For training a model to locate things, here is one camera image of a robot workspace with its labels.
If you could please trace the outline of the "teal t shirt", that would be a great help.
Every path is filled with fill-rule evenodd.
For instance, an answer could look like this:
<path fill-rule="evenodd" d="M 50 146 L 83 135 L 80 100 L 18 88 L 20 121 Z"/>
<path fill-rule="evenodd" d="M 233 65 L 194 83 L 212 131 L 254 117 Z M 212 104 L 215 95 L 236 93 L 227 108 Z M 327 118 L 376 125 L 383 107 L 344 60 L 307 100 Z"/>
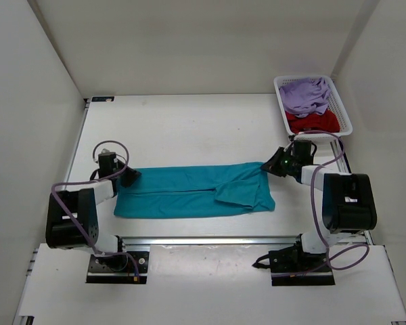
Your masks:
<path fill-rule="evenodd" d="M 274 211 L 267 174 L 259 162 L 140 169 L 118 189 L 114 215 L 123 219 L 227 217 Z"/>

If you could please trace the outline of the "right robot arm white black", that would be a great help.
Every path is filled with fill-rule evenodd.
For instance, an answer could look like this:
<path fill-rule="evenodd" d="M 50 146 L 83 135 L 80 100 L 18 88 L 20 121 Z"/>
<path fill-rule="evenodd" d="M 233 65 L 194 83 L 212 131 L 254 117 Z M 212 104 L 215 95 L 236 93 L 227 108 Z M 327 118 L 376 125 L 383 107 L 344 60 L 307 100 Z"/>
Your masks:
<path fill-rule="evenodd" d="M 294 140 L 280 147 L 261 169 L 278 177 L 293 177 L 310 187 L 315 229 L 299 237 L 300 248 L 290 254 L 290 262 L 300 271 L 315 262 L 314 254 L 323 254 L 353 234 L 372 230 L 377 212 L 369 176 L 340 173 L 314 163 L 317 146 L 309 140 Z"/>

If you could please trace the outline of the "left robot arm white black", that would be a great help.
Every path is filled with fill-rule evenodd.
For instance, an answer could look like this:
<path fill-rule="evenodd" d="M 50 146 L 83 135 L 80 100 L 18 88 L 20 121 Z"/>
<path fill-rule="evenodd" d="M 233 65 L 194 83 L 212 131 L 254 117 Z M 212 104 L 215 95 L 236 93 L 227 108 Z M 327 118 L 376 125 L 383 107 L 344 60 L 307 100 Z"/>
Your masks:
<path fill-rule="evenodd" d="M 60 190 L 54 185 L 49 196 L 45 239 L 49 248 L 92 250 L 114 271 L 127 266 L 128 254 L 120 236 L 105 234 L 98 222 L 98 206 L 117 196 L 121 188 L 130 188 L 141 172 L 118 159 L 115 152 L 104 150 L 97 157 L 98 168 L 89 181 L 74 182 L 79 190 Z"/>

